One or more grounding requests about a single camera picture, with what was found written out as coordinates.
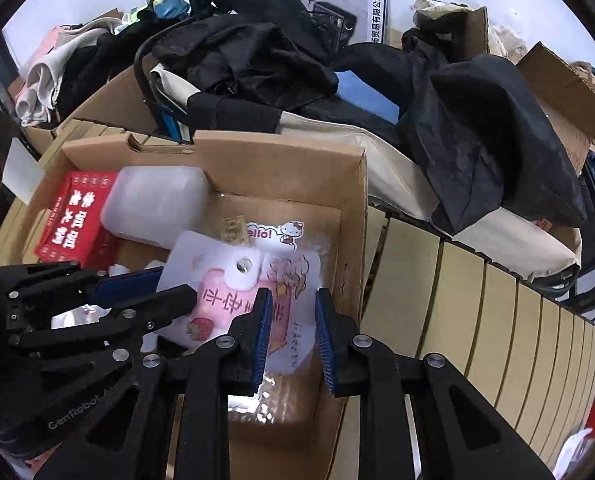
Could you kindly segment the white thermos bottle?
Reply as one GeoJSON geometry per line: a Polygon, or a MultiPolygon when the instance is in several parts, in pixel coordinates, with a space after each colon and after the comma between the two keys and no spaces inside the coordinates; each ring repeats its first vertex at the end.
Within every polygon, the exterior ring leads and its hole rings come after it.
{"type": "Polygon", "coordinates": [[[13,138],[2,173],[2,184],[25,205],[44,178],[44,170],[18,138],[13,138]]]}

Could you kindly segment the black jacket right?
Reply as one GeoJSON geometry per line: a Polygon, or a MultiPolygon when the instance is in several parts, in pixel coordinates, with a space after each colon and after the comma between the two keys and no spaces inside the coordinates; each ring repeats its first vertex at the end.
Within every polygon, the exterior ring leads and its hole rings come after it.
{"type": "Polygon", "coordinates": [[[418,30],[401,43],[410,88],[396,129],[439,201],[435,226],[458,234],[499,208],[586,223],[577,173],[517,67],[490,54],[450,63],[418,30]]]}

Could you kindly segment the red printed box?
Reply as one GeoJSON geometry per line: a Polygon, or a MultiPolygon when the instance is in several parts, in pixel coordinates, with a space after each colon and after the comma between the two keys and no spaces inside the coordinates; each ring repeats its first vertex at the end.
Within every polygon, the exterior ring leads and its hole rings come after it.
{"type": "Polygon", "coordinates": [[[117,177],[117,172],[69,172],[34,254],[43,262],[76,261],[83,269],[112,266],[120,240],[102,225],[101,211],[117,177]]]}

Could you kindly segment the pink white wipes pack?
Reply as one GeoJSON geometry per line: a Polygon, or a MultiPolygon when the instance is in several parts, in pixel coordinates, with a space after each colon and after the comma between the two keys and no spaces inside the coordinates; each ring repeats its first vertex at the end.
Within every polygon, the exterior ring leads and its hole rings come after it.
{"type": "Polygon", "coordinates": [[[289,375],[311,359],[321,286],[317,252],[271,252],[185,231],[168,256],[158,289],[179,285],[193,288],[198,299],[159,330],[174,344],[194,352],[226,334],[234,318],[252,310],[258,289],[267,288],[273,295],[267,372],[289,375]]]}

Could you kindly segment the printed appliance carton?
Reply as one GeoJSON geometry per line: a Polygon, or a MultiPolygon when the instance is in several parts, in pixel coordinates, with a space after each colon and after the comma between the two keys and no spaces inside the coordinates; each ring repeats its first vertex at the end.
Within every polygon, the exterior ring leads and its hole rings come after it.
{"type": "Polygon", "coordinates": [[[325,29],[332,49],[359,42],[386,42],[389,0],[301,0],[325,29]]]}

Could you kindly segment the brown cardboard tray box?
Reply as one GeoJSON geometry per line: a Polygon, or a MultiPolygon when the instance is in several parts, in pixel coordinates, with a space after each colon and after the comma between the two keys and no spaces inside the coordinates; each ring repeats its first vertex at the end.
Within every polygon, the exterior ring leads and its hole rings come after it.
{"type": "MultiPolygon", "coordinates": [[[[319,253],[321,282],[335,305],[346,315],[360,314],[367,162],[357,146],[247,132],[202,131],[190,145],[130,132],[65,134],[43,154],[40,166],[44,176],[32,200],[14,202],[0,228],[0,266],[22,261],[36,217],[55,203],[69,171],[199,167],[212,188],[204,234],[217,237],[223,220],[239,215],[259,226],[301,222],[297,248],[319,253]]],[[[322,382],[316,353],[289,375],[268,375],[253,419],[229,422],[232,477],[327,478],[343,408],[322,382]]]]}

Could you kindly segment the black clothes pile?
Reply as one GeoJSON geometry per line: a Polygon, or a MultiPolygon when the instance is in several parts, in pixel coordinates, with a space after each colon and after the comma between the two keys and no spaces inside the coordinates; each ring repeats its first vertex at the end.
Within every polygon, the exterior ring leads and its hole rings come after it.
{"type": "Polygon", "coordinates": [[[161,16],[153,6],[120,32],[95,32],[66,60],[57,113],[66,118],[122,73],[160,133],[192,136],[186,107],[156,89],[156,65],[213,96],[258,103],[323,122],[364,128],[401,145],[398,91],[406,58],[386,43],[332,49],[301,0],[186,0],[161,16]]]}

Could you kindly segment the hello kitty sticker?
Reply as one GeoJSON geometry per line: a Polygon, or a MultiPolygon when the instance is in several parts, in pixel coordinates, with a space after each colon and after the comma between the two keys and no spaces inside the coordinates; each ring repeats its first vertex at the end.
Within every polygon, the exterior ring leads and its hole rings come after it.
{"type": "Polygon", "coordinates": [[[256,222],[247,223],[247,232],[253,246],[265,252],[295,252],[298,240],[304,235],[305,224],[291,220],[271,226],[256,222]]]}

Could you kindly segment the open cardboard box right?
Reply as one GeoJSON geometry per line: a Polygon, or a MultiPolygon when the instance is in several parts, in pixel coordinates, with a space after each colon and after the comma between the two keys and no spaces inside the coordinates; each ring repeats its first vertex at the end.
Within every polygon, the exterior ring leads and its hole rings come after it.
{"type": "Polygon", "coordinates": [[[595,84],[537,42],[517,65],[577,174],[595,141],[595,84]]]}

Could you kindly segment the translucent white plastic box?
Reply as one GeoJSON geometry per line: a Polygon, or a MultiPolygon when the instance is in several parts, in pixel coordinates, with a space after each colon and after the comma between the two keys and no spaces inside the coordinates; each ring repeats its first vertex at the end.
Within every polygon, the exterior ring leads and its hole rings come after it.
{"type": "Polygon", "coordinates": [[[171,249],[183,232],[200,230],[209,198],[209,180],[198,167],[125,167],[100,221],[123,240],[171,249]]]}

